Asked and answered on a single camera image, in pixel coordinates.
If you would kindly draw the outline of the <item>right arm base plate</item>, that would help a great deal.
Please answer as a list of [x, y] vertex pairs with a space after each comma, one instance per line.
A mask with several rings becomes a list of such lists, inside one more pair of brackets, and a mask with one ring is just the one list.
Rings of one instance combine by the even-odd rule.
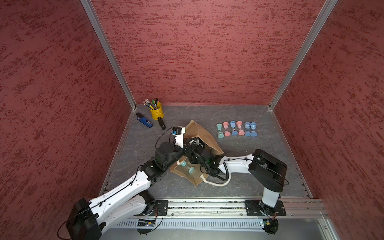
[[285, 217], [287, 215], [282, 201], [277, 201], [274, 208], [263, 204], [262, 201], [245, 201], [245, 209], [248, 217]]

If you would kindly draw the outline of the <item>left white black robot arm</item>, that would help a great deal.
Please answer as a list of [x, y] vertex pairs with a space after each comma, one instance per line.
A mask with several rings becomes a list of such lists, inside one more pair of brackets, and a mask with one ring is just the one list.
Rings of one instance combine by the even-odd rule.
[[130, 179], [90, 201], [77, 201], [64, 223], [70, 238], [98, 240], [118, 220], [149, 211], [155, 200], [147, 190], [185, 155], [186, 148], [187, 144], [163, 142]]

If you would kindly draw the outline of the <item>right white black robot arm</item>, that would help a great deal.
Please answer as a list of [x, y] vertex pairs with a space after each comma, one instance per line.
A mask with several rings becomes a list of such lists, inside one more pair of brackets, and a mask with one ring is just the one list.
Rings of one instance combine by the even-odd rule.
[[211, 148], [203, 143], [192, 148], [191, 160], [204, 169], [200, 179], [216, 187], [228, 185], [233, 173], [252, 175], [264, 188], [262, 200], [257, 204], [260, 214], [271, 218], [277, 214], [280, 193], [289, 184], [286, 180], [288, 167], [284, 162], [260, 149], [241, 157], [214, 156]]

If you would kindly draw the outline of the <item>blue sand timer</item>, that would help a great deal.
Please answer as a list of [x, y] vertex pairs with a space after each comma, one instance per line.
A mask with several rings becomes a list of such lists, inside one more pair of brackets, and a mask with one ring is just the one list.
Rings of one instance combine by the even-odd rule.
[[251, 136], [252, 137], [257, 137], [258, 136], [258, 133], [256, 132], [256, 128], [257, 128], [257, 123], [252, 122], [251, 123]]
[[246, 137], [250, 137], [252, 135], [251, 134], [251, 123], [250, 122], [245, 122], [244, 126], [245, 126], [245, 136]]
[[238, 135], [237, 125], [236, 125], [236, 122], [235, 122], [235, 121], [231, 121], [231, 122], [230, 122], [230, 127], [231, 127], [231, 134], [232, 134], [233, 136]]

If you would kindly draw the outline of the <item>green sand timer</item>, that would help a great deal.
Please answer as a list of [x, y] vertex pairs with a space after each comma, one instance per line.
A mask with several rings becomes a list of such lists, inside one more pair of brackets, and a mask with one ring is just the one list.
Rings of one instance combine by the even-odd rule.
[[219, 124], [216, 125], [216, 127], [217, 127], [217, 130], [218, 130], [218, 138], [219, 139], [224, 138], [225, 134], [223, 132], [223, 124], [219, 123]]

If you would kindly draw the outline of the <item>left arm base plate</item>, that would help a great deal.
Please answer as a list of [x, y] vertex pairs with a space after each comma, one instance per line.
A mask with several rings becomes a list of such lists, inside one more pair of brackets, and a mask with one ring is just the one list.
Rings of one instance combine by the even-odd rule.
[[148, 208], [144, 210], [142, 213], [143, 216], [166, 216], [168, 212], [168, 200], [155, 200], [153, 203], [150, 204]]

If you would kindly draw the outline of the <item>pink sand timer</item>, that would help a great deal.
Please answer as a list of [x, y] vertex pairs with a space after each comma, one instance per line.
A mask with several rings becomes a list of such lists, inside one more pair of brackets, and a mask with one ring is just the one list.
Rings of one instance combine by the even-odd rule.
[[224, 128], [224, 135], [226, 136], [226, 137], [229, 137], [230, 135], [231, 135], [231, 132], [230, 132], [230, 130], [229, 130], [229, 123], [228, 122], [224, 122], [223, 123], [223, 128]]
[[243, 122], [242, 121], [237, 121], [236, 125], [237, 125], [237, 128], [238, 128], [238, 135], [239, 136], [244, 136], [245, 135], [245, 131], [244, 131], [244, 127], [243, 127]]

